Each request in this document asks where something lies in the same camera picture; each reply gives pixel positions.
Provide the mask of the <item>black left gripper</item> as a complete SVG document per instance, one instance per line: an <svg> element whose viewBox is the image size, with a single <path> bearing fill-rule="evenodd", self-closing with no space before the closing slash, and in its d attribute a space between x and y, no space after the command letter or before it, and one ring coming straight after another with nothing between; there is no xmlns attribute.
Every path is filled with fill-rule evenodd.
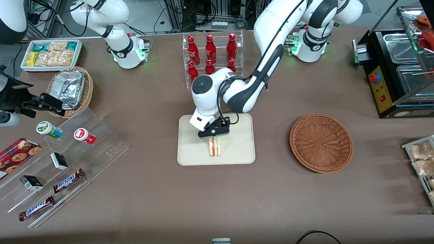
<svg viewBox="0 0 434 244"><path fill-rule="evenodd" d="M222 140L224 135L228 135L230 133L230 118L218 118L213 123L207 123L206 127L203 131L199 131L197 133L200 139L207 139L211 141L213 137L219 137L219 140Z"/></svg>

